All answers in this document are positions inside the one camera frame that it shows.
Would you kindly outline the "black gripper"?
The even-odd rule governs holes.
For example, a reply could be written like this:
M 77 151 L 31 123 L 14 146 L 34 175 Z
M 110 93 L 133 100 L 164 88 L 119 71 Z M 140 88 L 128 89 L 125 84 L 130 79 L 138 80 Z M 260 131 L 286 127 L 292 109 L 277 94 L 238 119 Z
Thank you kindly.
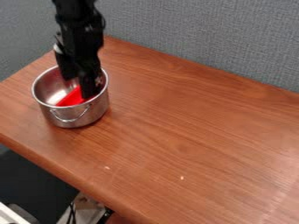
M 53 51 L 59 74 L 65 81 L 78 76 L 81 98 L 87 99 L 103 85 L 97 53 L 103 45 L 105 21 L 57 20 L 57 24 Z

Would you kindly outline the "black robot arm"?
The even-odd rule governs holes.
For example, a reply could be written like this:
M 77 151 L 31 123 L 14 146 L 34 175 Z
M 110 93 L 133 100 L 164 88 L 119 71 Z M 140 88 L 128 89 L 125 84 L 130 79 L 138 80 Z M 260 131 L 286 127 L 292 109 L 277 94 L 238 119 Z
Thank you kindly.
M 98 49 L 103 45 L 105 19 L 94 6 L 95 1 L 51 0 L 59 26 L 54 58 L 62 79 L 78 79 L 82 99 L 93 97 L 102 87 Z

